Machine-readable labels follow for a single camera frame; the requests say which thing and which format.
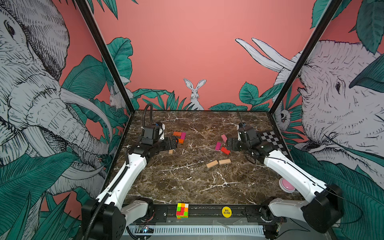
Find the pink block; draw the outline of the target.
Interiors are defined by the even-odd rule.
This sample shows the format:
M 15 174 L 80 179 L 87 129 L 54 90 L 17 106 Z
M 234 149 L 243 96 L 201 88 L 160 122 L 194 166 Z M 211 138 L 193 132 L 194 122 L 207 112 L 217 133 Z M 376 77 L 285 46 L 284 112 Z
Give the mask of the pink block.
M 227 140 L 228 140 L 228 138 L 226 137 L 226 135 L 221 135 L 221 138 L 222 138 L 223 142 L 226 144 L 226 143 L 227 143 Z

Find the magenta block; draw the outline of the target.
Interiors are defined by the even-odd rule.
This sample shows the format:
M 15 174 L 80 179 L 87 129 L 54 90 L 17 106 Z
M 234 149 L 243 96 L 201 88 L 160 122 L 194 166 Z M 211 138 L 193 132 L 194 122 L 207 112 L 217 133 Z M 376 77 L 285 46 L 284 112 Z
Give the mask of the magenta block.
M 185 133 L 185 132 L 182 132 L 180 139 L 181 139 L 181 140 L 184 140 L 185 138 L 186 138 L 186 133 Z
M 220 151 L 221 150 L 221 147 L 222 147 L 222 143 L 221 142 L 217 142 L 216 146 L 215 146 L 215 150 L 216 151 Z

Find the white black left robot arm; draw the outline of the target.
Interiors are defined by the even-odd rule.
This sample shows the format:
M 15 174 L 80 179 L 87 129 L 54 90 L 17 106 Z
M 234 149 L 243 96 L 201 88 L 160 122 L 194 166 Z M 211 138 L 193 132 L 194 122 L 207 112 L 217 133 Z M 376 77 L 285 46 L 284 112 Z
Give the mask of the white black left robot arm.
M 165 125 L 161 122 L 146 124 L 146 114 L 153 113 L 153 105 L 147 104 L 142 116 L 142 133 L 125 152 L 125 163 L 110 184 L 82 207 L 82 238 L 84 240 L 119 240 L 127 227 L 147 216 L 149 202 L 135 200 L 124 206 L 125 198 L 136 178 L 149 160 L 163 151 L 177 148 L 175 136 L 165 137 Z

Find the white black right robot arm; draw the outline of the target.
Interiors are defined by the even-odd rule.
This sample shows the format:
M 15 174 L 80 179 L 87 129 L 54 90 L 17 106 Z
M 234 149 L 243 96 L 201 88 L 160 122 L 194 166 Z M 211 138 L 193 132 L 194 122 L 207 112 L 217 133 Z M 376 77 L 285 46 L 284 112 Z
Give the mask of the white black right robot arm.
M 228 138 L 227 147 L 243 152 L 255 164 L 260 162 L 288 181 L 304 198 L 303 201 L 270 197 L 261 204 L 260 213 L 265 222 L 277 217 L 306 222 L 319 233 L 339 224 L 344 215 L 343 192 L 335 184 L 327 185 L 289 160 L 271 143 L 263 141 L 251 126 L 240 122 L 238 137 Z

